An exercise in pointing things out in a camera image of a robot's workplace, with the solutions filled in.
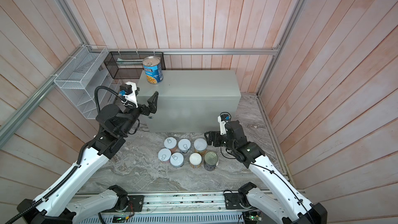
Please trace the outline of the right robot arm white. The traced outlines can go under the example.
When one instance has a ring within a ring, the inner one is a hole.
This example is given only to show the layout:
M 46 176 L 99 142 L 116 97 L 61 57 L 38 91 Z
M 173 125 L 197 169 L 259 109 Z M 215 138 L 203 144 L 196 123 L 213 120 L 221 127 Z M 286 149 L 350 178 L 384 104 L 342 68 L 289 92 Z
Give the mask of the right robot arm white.
M 296 190 L 274 167 L 268 156 L 254 142 L 247 140 L 239 121 L 220 121 L 219 131 L 205 133 L 214 147 L 225 147 L 231 155 L 252 171 L 274 195 L 270 198 L 255 184 L 240 187 L 239 202 L 243 207 L 257 208 L 278 224 L 325 224 L 325 207 L 312 203 Z

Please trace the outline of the blue soup can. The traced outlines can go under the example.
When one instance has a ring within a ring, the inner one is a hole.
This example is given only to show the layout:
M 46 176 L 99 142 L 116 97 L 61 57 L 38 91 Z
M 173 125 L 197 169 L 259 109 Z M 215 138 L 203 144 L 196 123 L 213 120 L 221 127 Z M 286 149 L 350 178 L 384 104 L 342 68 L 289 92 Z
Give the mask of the blue soup can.
M 150 84 L 159 84 L 163 81 L 163 72 L 160 57 L 147 57 L 143 60 L 143 68 Z

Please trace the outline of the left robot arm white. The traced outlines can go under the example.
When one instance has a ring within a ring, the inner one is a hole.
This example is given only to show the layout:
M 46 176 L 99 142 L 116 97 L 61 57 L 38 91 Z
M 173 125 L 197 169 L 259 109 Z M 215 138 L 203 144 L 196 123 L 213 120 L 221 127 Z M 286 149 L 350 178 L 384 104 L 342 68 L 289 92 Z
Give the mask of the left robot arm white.
M 155 92 L 145 105 L 137 102 L 138 92 L 134 85 L 127 84 L 120 92 L 105 86 L 95 88 L 97 135 L 81 147 L 77 161 L 54 184 L 35 199 L 24 199 L 18 205 L 18 214 L 8 220 L 9 224 L 21 218 L 27 224 L 78 224 L 109 209 L 133 211 L 128 193 L 117 185 L 81 202 L 72 203 L 71 199 L 124 145 L 139 117 L 156 113 L 159 93 Z

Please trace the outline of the dark tomato can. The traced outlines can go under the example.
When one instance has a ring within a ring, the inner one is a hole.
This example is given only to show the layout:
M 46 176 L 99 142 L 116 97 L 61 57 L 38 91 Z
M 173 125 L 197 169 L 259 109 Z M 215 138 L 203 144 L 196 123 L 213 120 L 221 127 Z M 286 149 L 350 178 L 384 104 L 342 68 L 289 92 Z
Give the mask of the dark tomato can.
M 214 171 L 218 165 L 219 157 L 213 151 L 208 151 L 204 156 L 204 168 L 207 171 Z

